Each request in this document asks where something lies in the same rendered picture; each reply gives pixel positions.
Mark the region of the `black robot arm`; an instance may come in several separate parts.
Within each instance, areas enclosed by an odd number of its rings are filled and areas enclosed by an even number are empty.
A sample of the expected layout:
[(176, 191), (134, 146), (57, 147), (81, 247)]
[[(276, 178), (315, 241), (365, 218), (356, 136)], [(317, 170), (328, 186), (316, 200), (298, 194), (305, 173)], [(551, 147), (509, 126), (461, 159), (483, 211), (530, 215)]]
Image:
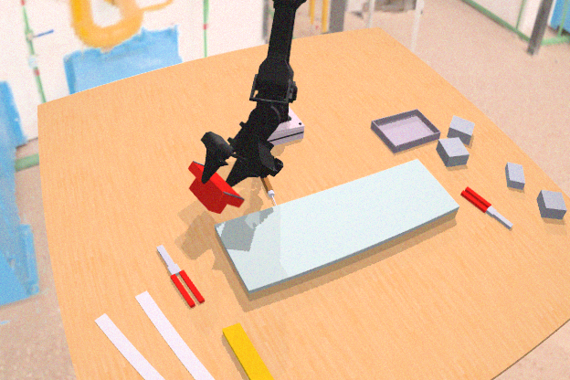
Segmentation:
[[(255, 74), (249, 100), (256, 106), (248, 116), (248, 127), (259, 140), (249, 142), (243, 149), (248, 157), (248, 169), (260, 178), (276, 176), (284, 167), (274, 158), (271, 149), (274, 144), (262, 143), (261, 136), (271, 136), (280, 123), (292, 120), (289, 104), (297, 100), (298, 87), (290, 65), (293, 26), (296, 10), (307, 0), (272, 0), (275, 13), (269, 39), (267, 57)], [(258, 94), (254, 97), (256, 91)]]

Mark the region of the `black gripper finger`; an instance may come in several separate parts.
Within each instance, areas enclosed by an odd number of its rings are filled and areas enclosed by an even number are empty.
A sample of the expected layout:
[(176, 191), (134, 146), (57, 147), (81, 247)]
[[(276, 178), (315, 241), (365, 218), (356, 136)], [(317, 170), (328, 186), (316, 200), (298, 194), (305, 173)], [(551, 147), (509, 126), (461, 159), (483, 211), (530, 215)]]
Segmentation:
[[(206, 147), (206, 146), (205, 146)], [(206, 160), (201, 182), (205, 185), (214, 173), (221, 167), (228, 165), (227, 161), (216, 158), (206, 147)]]
[(239, 182), (243, 181), (248, 177), (259, 177), (259, 176), (257, 174), (251, 173), (249, 169), (241, 161), (236, 159), (226, 182), (231, 187), (234, 187), (236, 184), (238, 184)]

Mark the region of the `yellow rectangular bar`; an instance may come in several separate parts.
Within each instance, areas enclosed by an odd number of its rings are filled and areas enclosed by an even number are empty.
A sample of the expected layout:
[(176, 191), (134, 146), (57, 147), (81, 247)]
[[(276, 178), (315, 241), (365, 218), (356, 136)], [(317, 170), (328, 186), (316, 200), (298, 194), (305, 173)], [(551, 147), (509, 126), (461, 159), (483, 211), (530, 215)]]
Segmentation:
[(249, 380), (274, 380), (240, 323), (222, 330)]

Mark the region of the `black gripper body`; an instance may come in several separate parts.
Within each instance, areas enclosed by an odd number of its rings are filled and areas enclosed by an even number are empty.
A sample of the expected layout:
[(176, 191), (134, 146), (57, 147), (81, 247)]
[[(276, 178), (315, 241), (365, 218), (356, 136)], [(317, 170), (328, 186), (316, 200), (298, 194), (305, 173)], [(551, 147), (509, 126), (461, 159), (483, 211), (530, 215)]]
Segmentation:
[(206, 132), (200, 141), (216, 158), (225, 161), (232, 156), (241, 161), (248, 168), (247, 153), (245, 153), (243, 149), (248, 143), (253, 140), (257, 142), (260, 138), (259, 135), (256, 135), (250, 130), (248, 121), (245, 123), (241, 122), (239, 126), (242, 128), (237, 135), (234, 138), (229, 136), (227, 141), (222, 136), (213, 132)]

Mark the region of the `white flat strip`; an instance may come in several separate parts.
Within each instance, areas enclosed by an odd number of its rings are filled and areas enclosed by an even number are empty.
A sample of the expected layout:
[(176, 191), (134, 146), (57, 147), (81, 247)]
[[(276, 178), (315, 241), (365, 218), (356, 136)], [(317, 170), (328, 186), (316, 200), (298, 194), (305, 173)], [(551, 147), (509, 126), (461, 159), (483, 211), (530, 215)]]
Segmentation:
[[(135, 296), (134, 296), (135, 297)], [(166, 319), (152, 296), (145, 291), (135, 297), (140, 303), (148, 318), (163, 336), (165, 341), (178, 356), (182, 364), (191, 373), (195, 380), (215, 380), (202, 363), (196, 358), (192, 350), (186, 345), (173, 325)]]
[[(95, 321), (95, 320), (94, 320)], [(150, 363), (142, 356), (141, 353), (134, 347), (133, 344), (121, 333), (119, 328), (114, 324), (109, 316), (103, 313), (95, 321), (103, 332), (109, 337), (110, 341), (122, 353), (122, 355), (129, 361), (129, 363), (137, 370), (145, 380), (165, 380), (158, 372), (150, 365)]]

